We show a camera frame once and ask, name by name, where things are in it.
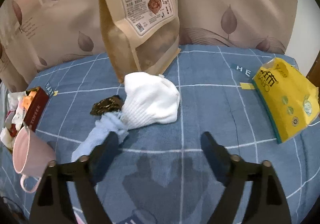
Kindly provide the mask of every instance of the yellow tissue pack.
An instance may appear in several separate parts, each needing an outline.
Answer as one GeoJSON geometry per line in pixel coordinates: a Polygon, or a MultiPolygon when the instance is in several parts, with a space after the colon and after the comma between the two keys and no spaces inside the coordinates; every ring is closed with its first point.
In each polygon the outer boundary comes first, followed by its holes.
{"type": "Polygon", "coordinates": [[[300,133],[319,114],[318,88],[281,58],[263,64],[253,77],[253,85],[267,109],[278,143],[300,133]]]}

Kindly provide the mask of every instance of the pink mug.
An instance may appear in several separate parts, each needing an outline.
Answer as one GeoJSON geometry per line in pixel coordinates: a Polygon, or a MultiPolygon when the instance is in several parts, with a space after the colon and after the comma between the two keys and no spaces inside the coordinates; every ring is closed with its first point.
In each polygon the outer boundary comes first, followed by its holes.
{"type": "Polygon", "coordinates": [[[37,190],[47,164],[56,160],[54,150],[42,141],[32,130],[21,128],[13,145],[13,167],[17,173],[22,174],[20,185],[27,193],[37,190]],[[24,180],[29,176],[39,177],[37,184],[28,191],[24,186],[24,180]]]}

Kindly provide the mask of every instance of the blue bedsheet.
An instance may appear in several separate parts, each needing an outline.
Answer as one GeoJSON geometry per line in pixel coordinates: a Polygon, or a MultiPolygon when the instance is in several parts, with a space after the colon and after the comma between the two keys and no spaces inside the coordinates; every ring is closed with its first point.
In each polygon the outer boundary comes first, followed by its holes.
{"type": "MultiPolygon", "coordinates": [[[[230,153],[249,162],[270,160],[287,196],[292,223],[299,223],[320,194],[320,124],[284,144],[276,143],[265,108],[255,90],[243,90],[262,63],[274,54],[255,49],[217,46],[182,46],[178,58],[164,73],[181,93],[177,122],[154,124],[130,131],[97,194],[113,222],[133,214],[144,224],[206,223],[224,190],[217,182],[200,147],[200,134],[209,131],[230,153]],[[239,65],[244,72],[231,67],[239,65]]],[[[287,56],[276,55],[297,66],[287,56]]],[[[69,162],[72,152],[94,127],[92,105],[119,94],[107,54],[76,60],[40,72],[30,87],[50,82],[51,97],[36,134],[48,142],[59,163],[69,162]]],[[[2,153],[0,176],[5,190],[29,216],[34,194],[25,194],[14,172],[12,158],[2,153]]],[[[29,178],[28,185],[36,180],[29,178]]],[[[84,219],[73,185],[69,185],[74,210],[84,219]]],[[[240,223],[248,202],[245,187],[235,223],[240,223]]]]}

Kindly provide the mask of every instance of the candy wrapper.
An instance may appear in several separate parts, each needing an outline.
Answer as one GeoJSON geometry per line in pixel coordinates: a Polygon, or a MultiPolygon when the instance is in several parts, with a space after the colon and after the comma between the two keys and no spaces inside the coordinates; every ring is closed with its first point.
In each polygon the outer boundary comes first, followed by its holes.
{"type": "Polygon", "coordinates": [[[16,110],[16,114],[14,115],[13,119],[12,119],[12,124],[16,125],[16,129],[17,131],[20,130],[21,126],[22,126],[22,122],[24,120],[24,117],[26,116],[26,109],[23,106],[23,97],[18,97],[19,100],[19,104],[16,110]]]}
{"type": "Polygon", "coordinates": [[[14,139],[11,137],[8,129],[2,129],[0,133],[0,140],[9,150],[13,149],[14,139]]]}
{"type": "Polygon", "coordinates": [[[9,109],[10,111],[15,111],[19,104],[19,97],[22,99],[24,96],[26,96],[26,92],[13,92],[8,93],[8,101],[9,101],[9,109]]]}
{"type": "Polygon", "coordinates": [[[280,58],[261,66],[253,77],[273,125],[277,142],[300,133],[319,115],[318,88],[280,58]]]}

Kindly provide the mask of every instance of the mug handle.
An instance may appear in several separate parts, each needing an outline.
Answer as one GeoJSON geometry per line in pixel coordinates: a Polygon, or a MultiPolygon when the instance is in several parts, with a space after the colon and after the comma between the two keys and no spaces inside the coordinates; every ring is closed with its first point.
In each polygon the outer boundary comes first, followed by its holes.
{"type": "Polygon", "coordinates": [[[40,182],[41,182],[41,177],[40,177],[39,180],[37,181],[36,185],[35,185],[31,190],[29,190],[29,191],[28,191],[28,190],[25,188],[25,186],[24,186],[24,181],[25,181],[25,179],[28,178],[28,177],[29,177],[29,176],[27,176],[27,175],[25,175],[25,174],[22,174],[21,179],[20,179],[21,188],[22,188],[22,190],[24,190],[24,191],[27,192],[27,193],[34,193],[34,192],[37,190],[37,188],[38,188],[38,186],[39,186],[39,184],[40,184],[40,182]]]}

